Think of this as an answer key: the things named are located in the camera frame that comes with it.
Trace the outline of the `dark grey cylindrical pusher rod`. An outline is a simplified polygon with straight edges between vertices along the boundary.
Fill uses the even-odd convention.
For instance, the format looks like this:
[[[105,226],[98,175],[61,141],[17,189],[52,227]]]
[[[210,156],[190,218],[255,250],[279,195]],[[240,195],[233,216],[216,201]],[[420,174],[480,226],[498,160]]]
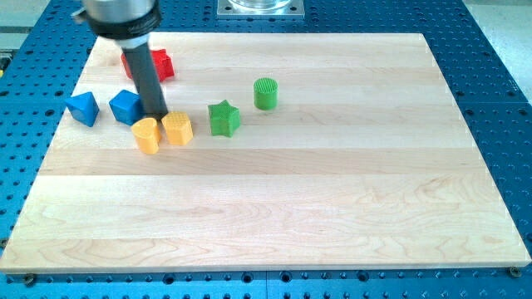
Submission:
[[[168,108],[149,44],[144,42],[135,48],[123,48],[122,52],[145,114],[156,120],[162,119],[168,113]]]

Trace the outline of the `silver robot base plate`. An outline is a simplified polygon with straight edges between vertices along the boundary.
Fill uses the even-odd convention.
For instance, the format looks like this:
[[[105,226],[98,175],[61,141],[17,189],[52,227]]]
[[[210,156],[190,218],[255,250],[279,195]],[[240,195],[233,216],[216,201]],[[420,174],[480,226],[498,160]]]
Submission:
[[[218,0],[218,19],[304,17],[304,0]]]

